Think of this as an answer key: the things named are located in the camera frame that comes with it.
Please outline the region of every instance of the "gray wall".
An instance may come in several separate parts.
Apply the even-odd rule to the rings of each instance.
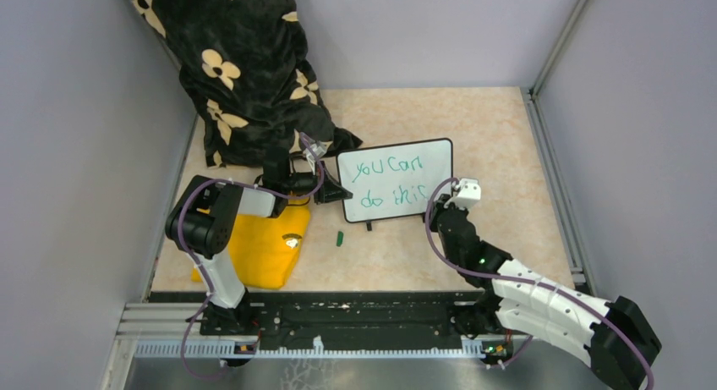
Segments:
[[[577,0],[297,0],[325,88],[529,86]]]
[[[0,388],[95,388],[193,110],[127,0],[0,0],[0,39]]]
[[[594,0],[540,105],[600,294],[664,345],[658,389],[714,388],[717,0]]]

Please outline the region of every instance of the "beige countertop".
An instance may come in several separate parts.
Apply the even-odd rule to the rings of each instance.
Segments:
[[[480,180],[481,202],[468,219],[482,239],[527,266],[572,286],[565,250],[518,88],[324,90],[334,122],[364,140],[363,147],[447,137],[453,172]],[[194,132],[180,191],[196,174],[250,182],[253,168],[206,168]],[[327,159],[337,175],[335,160]],[[418,216],[349,224],[341,203],[315,206],[298,262],[283,291],[471,289],[444,266],[426,242]],[[337,232],[344,232],[336,247]],[[189,280],[192,263],[165,239],[154,291],[203,291]]]

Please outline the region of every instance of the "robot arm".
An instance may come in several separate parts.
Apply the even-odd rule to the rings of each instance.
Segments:
[[[461,273],[468,283],[485,290],[475,306],[483,329],[495,333],[511,329],[541,338],[580,359],[608,386],[638,389],[646,373],[637,356],[604,322],[565,294],[615,324],[652,365],[661,344],[638,306],[624,297],[611,303],[566,288],[481,240],[467,219],[468,208],[479,199],[477,180],[462,179],[452,195],[436,201],[430,228],[439,234],[447,260],[472,272],[534,281],[516,283]]]
[[[311,149],[314,153],[318,152],[318,157],[326,152],[320,142],[315,142]],[[264,160],[261,187],[281,195],[304,195],[316,190],[320,178],[314,166],[314,171],[306,173],[293,172],[291,168],[291,157],[286,149],[269,149]],[[325,174],[323,184],[314,193],[316,203],[345,200],[353,196],[326,171],[326,166],[320,167],[318,171]],[[194,176],[170,212],[165,234],[184,251],[178,234],[179,214],[190,196],[202,188],[183,220],[184,242],[197,255],[204,269],[200,275],[205,284],[210,287],[208,278],[214,287],[209,312],[226,318],[227,326],[238,327],[241,331],[242,327],[249,323],[250,311],[247,289],[239,281],[228,252],[234,221],[237,215],[278,217],[286,208],[288,199],[237,184],[209,183],[210,181],[206,177]]]

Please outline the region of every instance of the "white wall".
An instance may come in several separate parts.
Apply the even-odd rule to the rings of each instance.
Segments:
[[[599,293],[637,301],[658,389],[714,388],[717,0],[594,0],[539,102]]]
[[[193,122],[127,0],[0,0],[0,388],[96,388]]]
[[[577,0],[297,0],[324,88],[530,86]]]

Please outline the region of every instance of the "yellow cushion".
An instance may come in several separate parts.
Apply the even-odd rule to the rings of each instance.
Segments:
[[[258,288],[283,287],[298,260],[308,226],[309,206],[287,206],[278,218],[238,215],[229,239],[229,256],[239,280]],[[201,281],[196,270],[192,280]]]

